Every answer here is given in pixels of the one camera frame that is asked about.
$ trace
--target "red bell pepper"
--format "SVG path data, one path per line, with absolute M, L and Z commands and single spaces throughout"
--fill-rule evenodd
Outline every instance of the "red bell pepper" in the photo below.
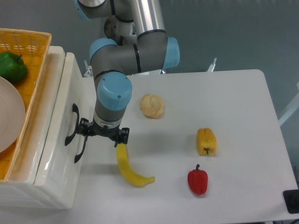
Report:
M 194 194 L 203 195 L 206 192 L 207 173 L 199 169 L 199 164 L 188 173 L 188 184 Z

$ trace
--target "gray wall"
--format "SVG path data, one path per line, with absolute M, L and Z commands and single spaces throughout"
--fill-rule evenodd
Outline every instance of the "gray wall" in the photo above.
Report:
M 298 0 L 161 0 L 166 31 L 177 38 L 181 62 L 168 72 L 260 69 L 279 115 L 299 82 Z M 0 0 L 0 27 L 53 34 L 52 45 L 73 52 L 82 73 L 90 44 L 105 19 L 83 21 L 72 0 Z M 298 111 L 282 126 L 293 165 L 299 165 Z

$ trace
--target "bell pepper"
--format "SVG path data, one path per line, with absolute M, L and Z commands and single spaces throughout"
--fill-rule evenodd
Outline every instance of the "bell pepper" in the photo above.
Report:
M 27 75 L 28 69 L 21 56 L 6 51 L 0 53 L 0 76 L 16 84 Z
M 196 146 L 200 155 L 214 155 L 217 151 L 217 140 L 210 128 L 197 131 Z
M 207 180 L 207 173 L 199 169 L 199 164 L 197 164 L 196 169 L 188 173 L 188 184 L 194 194 L 203 195 L 206 192 Z

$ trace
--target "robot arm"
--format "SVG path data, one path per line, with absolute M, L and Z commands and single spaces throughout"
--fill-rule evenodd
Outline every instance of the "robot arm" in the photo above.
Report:
M 126 144 L 129 128 L 119 127 L 132 95 L 127 75 L 176 66 L 178 42 L 166 35 L 159 0 L 75 0 L 75 4 L 85 19 L 111 16 L 105 23 L 110 39 L 98 39 L 90 46 L 97 93 L 93 120 L 81 119 L 76 133 L 85 140 L 100 135 L 114 146 Z M 67 138 L 66 145 L 72 140 Z

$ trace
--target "white plate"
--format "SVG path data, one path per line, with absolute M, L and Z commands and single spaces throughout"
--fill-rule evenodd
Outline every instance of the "white plate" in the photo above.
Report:
M 25 105 L 17 89 L 0 77 L 0 152 L 19 136 L 25 117 Z

